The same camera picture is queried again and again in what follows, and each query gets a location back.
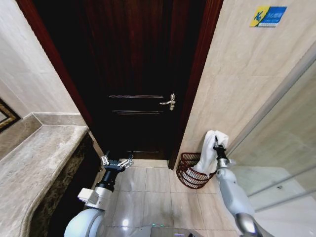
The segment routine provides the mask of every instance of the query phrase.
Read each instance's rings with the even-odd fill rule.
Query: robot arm
[[[254,219],[255,213],[245,191],[237,184],[235,174],[229,170],[232,161],[225,155],[225,148],[217,143],[213,147],[217,152],[216,177],[226,208],[234,216],[235,222],[244,237],[273,237]]]
[[[89,207],[75,216],[67,225],[64,237],[103,237],[105,235],[104,215],[114,191],[118,173],[125,171],[133,164],[133,152],[123,162],[109,160],[108,154],[101,157],[105,174],[96,184],[95,189],[82,189],[78,198]]]

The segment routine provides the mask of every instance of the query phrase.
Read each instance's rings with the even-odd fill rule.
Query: door panel
[[[33,1],[104,151],[169,159],[205,2]]]

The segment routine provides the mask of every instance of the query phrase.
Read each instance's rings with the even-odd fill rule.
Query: door handle
[[[176,98],[176,95],[175,95],[174,93],[172,93],[172,94],[170,95],[170,100],[169,100],[169,101],[167,101],[167,102],[160,102],[160,104],[161,104],[161,105],[169,105],[169,104],[170,104],[169,109],[170,109],[170,110],[173,110],[174,104],[176,103],[175,98]]]

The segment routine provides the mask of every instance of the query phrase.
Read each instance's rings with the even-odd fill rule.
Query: logo sticker
[[[259,6],[251,19],[250,27],[275,27],[285,10],[286,6]]]

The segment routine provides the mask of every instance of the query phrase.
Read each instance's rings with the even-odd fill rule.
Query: red wicker basket
[[[198,163],[200,156],[201,153],[182,153],[177,168],[179,180],[191,189],[202,188],[216,173],[206,175],[192,169],[192,167]]]

